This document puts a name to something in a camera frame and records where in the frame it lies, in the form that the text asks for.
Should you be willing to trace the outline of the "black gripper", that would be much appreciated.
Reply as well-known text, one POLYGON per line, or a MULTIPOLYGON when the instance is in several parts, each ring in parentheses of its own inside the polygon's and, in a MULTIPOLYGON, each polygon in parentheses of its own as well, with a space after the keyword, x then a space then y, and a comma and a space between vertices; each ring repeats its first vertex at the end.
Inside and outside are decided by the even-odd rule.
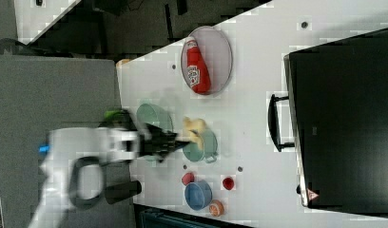
POLYGON ((149 123, 145 126, 150 138, 143 139, 140 144, 141 157, 149 156, 157 162, 163 162, 169 154, 183 149, 191 142, 189 136, 163 131, 162 128, 149 123))

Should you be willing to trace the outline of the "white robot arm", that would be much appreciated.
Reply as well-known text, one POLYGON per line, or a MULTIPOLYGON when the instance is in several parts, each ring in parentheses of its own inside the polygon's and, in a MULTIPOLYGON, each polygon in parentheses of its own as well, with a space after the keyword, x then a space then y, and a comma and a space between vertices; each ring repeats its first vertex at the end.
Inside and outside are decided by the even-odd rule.
POLYGON ((101 199, 109 204, 142 192, 138 181, 108 186, 106 166, 152 156, 162 162, 184 148, 189 139, 154 125, 144 129, 123 127, 72 127, 53 130, 40 169, 46 176, 41 199, 28 228, 58 228, 68 212, 89 210, 101 199))

